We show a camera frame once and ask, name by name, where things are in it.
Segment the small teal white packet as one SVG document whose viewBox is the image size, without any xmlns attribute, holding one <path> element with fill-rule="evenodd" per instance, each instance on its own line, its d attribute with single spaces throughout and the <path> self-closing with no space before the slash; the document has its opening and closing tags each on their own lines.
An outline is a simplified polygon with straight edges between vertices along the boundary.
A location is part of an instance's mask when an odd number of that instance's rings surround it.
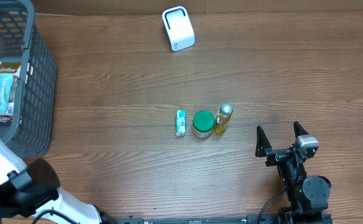
<svg viewBox="0 0 363 224">
<path fill-rule="evenodd" d="M 175 118 L 176 136 L 183 137 L 186 133 L 186 113 L 185 110 L 178 110 Z"/>
</svg>

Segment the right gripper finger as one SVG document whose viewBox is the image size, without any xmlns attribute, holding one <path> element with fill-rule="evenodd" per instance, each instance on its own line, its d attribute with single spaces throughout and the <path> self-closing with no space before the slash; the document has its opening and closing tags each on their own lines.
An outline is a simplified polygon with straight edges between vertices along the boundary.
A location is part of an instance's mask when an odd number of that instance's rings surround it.
<svg viewBox="0 0 363 224">
<path fill-rule="evenodd" d="M 257 132 L 257 143 L 255 147 L 255 156 L 256 157 L 266 157 L 267 153 L 272 150 L 272 146 L 267 139 L 264 130 L 261 126 L 258 126 L 256 129 Z"/>
<path fill-rule="evenodd" d="M 298 121 L 295 121 L 293 123 L 294 133 L 295 137 L 309 135 L 309 133 L 301 126 L 301 124 Z"/>
</svg>

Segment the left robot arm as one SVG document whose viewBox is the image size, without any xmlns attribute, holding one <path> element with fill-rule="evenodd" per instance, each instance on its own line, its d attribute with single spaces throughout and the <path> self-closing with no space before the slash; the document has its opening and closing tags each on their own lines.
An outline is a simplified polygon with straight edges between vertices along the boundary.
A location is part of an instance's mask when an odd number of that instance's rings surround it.
<svg viewBox="0 0 363 224">
<path fill-rule="evenodd" d="M 26 165 L 0 140 L 0 223 L 18 215 L 33 217 L 34 223 L 43 218 L 54 223 L 114 223 L 106 212 L 61 188 L 46 160 Z"/>
</svg>

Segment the yellow drink bottle silver cap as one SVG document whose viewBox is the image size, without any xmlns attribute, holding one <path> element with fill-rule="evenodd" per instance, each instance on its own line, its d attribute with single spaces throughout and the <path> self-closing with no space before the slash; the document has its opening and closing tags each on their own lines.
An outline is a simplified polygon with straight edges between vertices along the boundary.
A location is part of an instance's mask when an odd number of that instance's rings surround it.
<svg viewBox="0 0 363 224">
<path fill-rule="evenodd" d="M 215 125 L 213 131 L 218 134 L 223 134 L 226 131 L 227 124 L 233 114 L 233 107 L 229 103 L 223 103 L 216 114 Z"/>
</svg>

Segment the green lid white jar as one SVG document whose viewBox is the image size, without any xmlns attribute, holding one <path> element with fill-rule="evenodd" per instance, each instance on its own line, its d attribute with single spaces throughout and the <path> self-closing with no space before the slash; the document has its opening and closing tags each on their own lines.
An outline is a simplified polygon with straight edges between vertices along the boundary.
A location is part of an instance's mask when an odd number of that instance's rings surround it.
<svg viewBox="0 0 363 224">
<path fill-rule="evenodd" d="M 214 116 L 210 111 L 201 110 L 193 117 L 193 133 L 198 138 L 207 138 L 214 128 Z"/>
</svg>

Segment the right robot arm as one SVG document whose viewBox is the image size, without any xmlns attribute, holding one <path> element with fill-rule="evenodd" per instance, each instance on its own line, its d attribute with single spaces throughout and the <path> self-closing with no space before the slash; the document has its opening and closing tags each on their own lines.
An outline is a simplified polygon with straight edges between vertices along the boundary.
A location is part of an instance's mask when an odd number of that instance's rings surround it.
<svg viewBox="0 0 363 224">
<path fill-rule="evenodd" d="M 261 126 L 258 126 L 256 157 L 266 158 L 267 167 L 277 167 L 284 190 L 273 196 L 261 208 L 256 217 L 248 220 L 255 223 L 332 223 L 328 208 L 331 183 L 320 175 L 308 176 L 303 163 L 316 154 L 318 140 L 309 134 L 299 122 L 293 123 L 295 142 L 286 149 L 272 149 Z M 278 210 L 275 215 L 266 215 L 265 209 L 283 194 L 287 194 L 289 206 Z"/>
</svg>

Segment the brown snack packet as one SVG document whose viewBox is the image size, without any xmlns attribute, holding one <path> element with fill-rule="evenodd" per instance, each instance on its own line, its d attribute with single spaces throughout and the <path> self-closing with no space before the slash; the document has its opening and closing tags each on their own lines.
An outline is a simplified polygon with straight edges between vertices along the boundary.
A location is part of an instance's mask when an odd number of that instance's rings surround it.
<svg viewBox="0 0 363 224">
<path fill-rule="evenodd" d="M 0 63 L 0 73 L 13 74 L 19 73 L 21 68 L 20 62 L 1 62 Z"/>
</svg>

